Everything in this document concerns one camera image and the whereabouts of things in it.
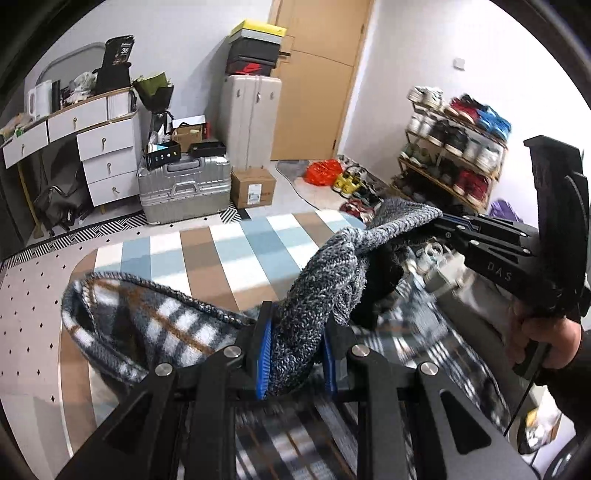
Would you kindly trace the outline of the person right hand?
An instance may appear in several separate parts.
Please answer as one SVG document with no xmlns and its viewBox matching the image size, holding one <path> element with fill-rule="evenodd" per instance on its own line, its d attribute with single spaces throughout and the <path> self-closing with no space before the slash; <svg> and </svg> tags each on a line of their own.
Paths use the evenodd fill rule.
<svg viewBox="0 0 591 480">
<path fill-rule="evenodd" d="M 506 351 L 514 364 L 525 361 L 526 346 L 530 341 L 545 343 L 550 351 L 543 362 L 544 368 L 562 369 L 577 355 L 583 338 L 582 326 L 567 317 L 534 318 L 531 309 L 516 301 L 510 308 L 511 325 Z"/>
</svg>

